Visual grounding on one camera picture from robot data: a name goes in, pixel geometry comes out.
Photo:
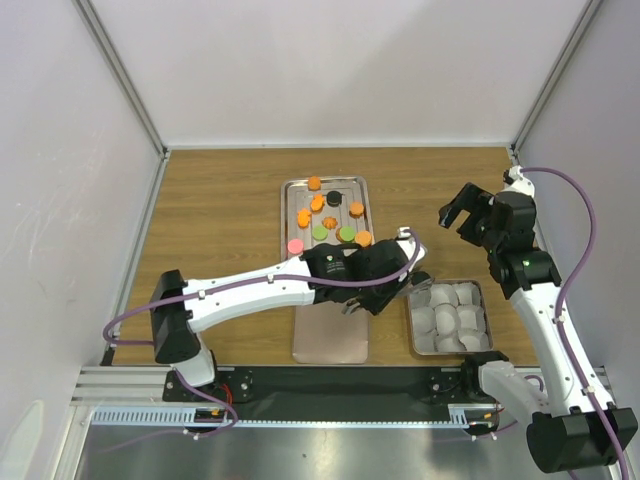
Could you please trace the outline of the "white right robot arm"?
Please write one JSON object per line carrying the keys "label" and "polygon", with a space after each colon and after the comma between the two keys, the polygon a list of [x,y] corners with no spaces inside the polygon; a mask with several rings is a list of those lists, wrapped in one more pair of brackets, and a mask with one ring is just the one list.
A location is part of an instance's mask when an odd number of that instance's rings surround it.
{"label": "white right robot arm", "polygon": [[616,465],[627,479],[625,449],[638,431],[636,415],[618,406],[601,383],[566,306],[573,276],[563,279],[536,243],[535,186],[527,169],[512,167],[504,187],[490,193],[465,184],[439,210],[449,228],[461,212],[460,238],[483,248],[491,277],[519,315],[534,346],[544,385],[534,387],[501,354],[479,354],[460,377],[474,402],[497,400],[526,429],[530,455],[544,473],[574,473]]}

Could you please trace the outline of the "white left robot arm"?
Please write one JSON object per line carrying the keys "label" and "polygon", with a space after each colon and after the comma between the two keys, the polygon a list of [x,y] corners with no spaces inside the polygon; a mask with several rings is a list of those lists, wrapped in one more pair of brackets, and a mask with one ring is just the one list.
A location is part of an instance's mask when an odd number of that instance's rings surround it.
{"label": "white left robot arm", "polygon": [[413,283],[427,275],[416,266],[426,247],[415,237],[396,237],[349,250],[318,244],[279,264],[213,280],[186,280],[179,270],[164,272],[150,310],[154,360],[178,370],[198,400],[220,388],[214,355],[202,332],[252,313],[281,307],[335,303],[345,311],[381,313]]}

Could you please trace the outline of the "pink cookie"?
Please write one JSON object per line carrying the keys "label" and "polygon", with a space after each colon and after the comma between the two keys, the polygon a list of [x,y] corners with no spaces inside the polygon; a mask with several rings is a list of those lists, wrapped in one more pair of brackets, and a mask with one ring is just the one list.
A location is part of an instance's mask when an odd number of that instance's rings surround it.
{"label": "pink cookie", "polygon": [[291,255],[299,255],[304,251],[304,241],[294,238],[287,243],[287,252]]}

